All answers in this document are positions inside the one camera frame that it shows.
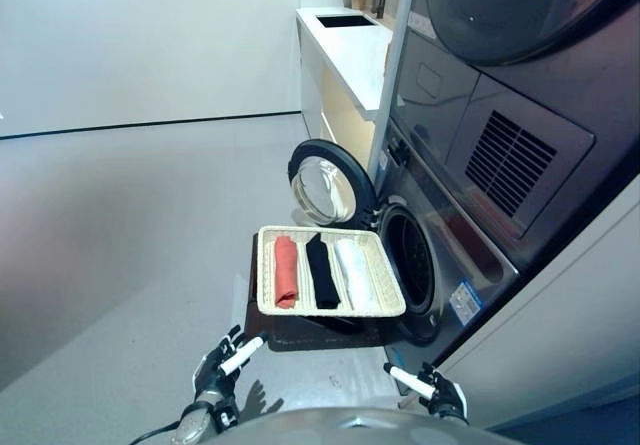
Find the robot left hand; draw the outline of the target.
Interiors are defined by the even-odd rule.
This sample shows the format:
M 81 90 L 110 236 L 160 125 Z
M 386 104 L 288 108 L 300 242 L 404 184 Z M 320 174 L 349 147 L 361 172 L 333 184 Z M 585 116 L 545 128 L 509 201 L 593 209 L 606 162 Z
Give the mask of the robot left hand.
M 242 368 L 266 342 L 264 332 L 248 338 L 239 325 L 232 327 L 196 367 L 192 376 L 194 399 L 206 393 L 231 396 Z

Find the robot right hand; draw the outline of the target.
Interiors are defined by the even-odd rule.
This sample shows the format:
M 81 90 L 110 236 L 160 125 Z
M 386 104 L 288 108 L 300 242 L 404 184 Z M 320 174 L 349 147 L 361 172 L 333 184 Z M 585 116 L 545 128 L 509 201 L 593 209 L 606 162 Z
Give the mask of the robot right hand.
M 410 393 L 399 408 L 417 401 L 431 416 L 468 425 L 468 404 L 461 386 L 447 379 L 429 362 L 424 362 L 417 374 L 386 362 L 383 370 L 396 382 L 406 386 Z

